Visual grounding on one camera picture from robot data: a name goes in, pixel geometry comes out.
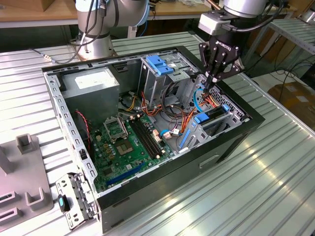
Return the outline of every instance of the ram slot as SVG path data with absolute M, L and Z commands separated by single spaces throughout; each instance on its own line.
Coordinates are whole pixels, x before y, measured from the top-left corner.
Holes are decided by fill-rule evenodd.
M 162 151 L 159 149 L 159 146 L 157 145 L 156 141 L 152 138 L 151 134 L 148 132 L 144 124 L 140 120 L 136 120 L 135 123 L 140 128 L 141 132 L 147 137 L 148 141 L 152 145 L 151 147 L 154 148 L 156 155 L 162 155 Z
M 138 139 L 140 140 L 140 142 L 142 143 L 142 145 L 144 146 L 144 148 L 146 149 L 146 151 L 148 152 L 149 156 L 151 158 L 155 158 L 155 154 L 154 154 L 154 150 L 150 147 L 150 144 L 147 142 L 147 140 L 143 137 L 143 134 L 141 133 L 140 129 L 137 127 L 137 125 L 134 122 L 130 122 L 129 123 L 132 130 L 135 132 L 135 134 L 137 135 Z

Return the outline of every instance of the pci slot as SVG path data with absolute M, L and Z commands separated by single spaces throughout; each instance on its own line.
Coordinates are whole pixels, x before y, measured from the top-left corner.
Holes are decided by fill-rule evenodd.
M 133 168 L 132 170 L 127 171 L 126 173 L 123 173 L 123 174 L 121 174 L 120 176 L 117 176 L 117 177 L 115 177 L 115 178 L 113 178 L 113 179 L 107 181 L 106 184 L 107 184 L 107 185 L 110 185 L 110 184 L 116 183 L 116 182 L 118 182 L 118 181 L 120 181 L 120 180 L 122 180 L 122 179 L 124 179 L 124 178 L 127 178 L 127 177 L 130 176 L 130 175 L 133 175 L 133 174 L 139 172 L 139 171 L 141 170 L 141 167 L 142 167 L 144 164 L 145 164 L 145 162 L 142 163 L 141 165 L 139 165 L 139 166 Z
M 162 151 L 160 150 L 159 146 L 156 144 L 150 133 L 147 131 L 144 124 L 139 119 L 133 120 L 129 122 L 129 124 L 146 151 L 148 152 L 149 156 L 152 159 L 159 158 L 162 155 Z

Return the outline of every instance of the ventilation slot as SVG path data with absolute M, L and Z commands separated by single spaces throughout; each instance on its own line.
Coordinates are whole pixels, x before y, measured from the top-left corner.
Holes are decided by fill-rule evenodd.
M 192 143 L 192 140 L 194 139 L 194 136 L 192 136 L 189 140 L 189 142 L 187 143 L 187 147 L 189 147 L 189 145 Z
M 218 133 L 218 131 L 221 129 L 221 127 L 222 127 L 223 124 L 224 124 L 224 121 L 222 121 L 222 122 L 217 126 L 217 128 L 216 128 L 215 131 L 213 132 L 213 135 L 212 135 L 212 136 L 214 136 L 214 135 L 216 135 L 216 134 Z

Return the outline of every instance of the blue tab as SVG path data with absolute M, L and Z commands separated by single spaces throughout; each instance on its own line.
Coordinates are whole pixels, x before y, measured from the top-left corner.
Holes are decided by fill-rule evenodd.
M 146 60 L 159 75 L 166 75 L 174 72 L 174 69 L 169 67 L 158 55 L 149 56 Z
M 197 124 L 200 124 L 201 122 L 208 120 L 209 117 L 205 113 L 197 114 L 194 118 L 194 120 L 197 122 Z
M 187 130 L 187 132 L 186 132 L 186 134 L 185 134 L 185 136 L 184 136 L 184 138 L 183 138 L 181 144 L 179 145 L 179 148 L 180 148 L 180 149 L 182 149 L 182 147 L 183 147 L 184 143 L 186 142 L 186 139 L 187 139 L 187 137 L 188 137 L 189 134 L 190 134 L 190 129 Z
M 230 107 L 227 106 L 226 104 L 222 105 L 223 109 L 225 109 L 226 112 L 228 112 L 230 110 Z
M 59 198 L 59 205 L 62 207 L 63 206 L 63 199 Z

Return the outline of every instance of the slotted table surface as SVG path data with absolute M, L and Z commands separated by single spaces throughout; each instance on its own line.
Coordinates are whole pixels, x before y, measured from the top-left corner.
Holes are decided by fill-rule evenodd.
M 199 57 L 201 40 L 188 32 L 113 41 L 119 55 L 184 45 Z M 68 46 L 40 49 L 57 60 L 73 55 Z M 0 144 L 36 134 L 54 208 L 2 232 L 11 235 L 100 235 L 89 221 L 71 232 L 61 213 L 55 181 L 74 172 L 55 118 L 37 53 L 0 54 Z M 109 235 L 305 235 L 315 228 L 315 139 L 289 111 L 240 74 L 227 79 L 266 121 L 232 155 L 208 172 L 126 220 Z

